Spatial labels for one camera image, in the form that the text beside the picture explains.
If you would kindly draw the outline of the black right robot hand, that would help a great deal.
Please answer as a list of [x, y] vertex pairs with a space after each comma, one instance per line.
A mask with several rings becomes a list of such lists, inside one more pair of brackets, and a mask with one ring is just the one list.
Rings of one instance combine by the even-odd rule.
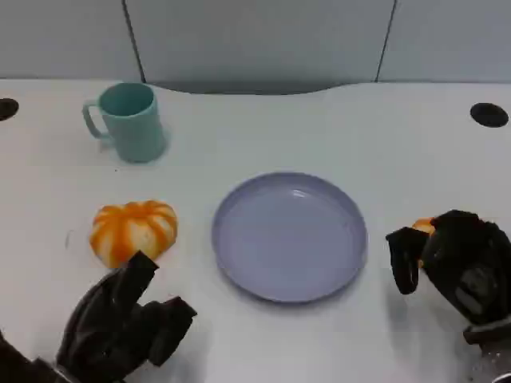
[[450, 210], [393, 231], [386, 241], [401, 294], [414, 293], [424, 273], [472, 324], [510, 315], [510, 241], [495, 223]]

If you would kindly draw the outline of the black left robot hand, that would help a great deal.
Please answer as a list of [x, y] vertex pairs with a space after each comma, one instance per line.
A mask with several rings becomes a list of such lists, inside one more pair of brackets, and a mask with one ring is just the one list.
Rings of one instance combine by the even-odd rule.
[[94, 285], [67, 322], [57, 365], [80, 382], [122, 382], [145, 362], [162, 366], [197, 312], [181, 297], [139, 304], [157, 268], [138, 251]]

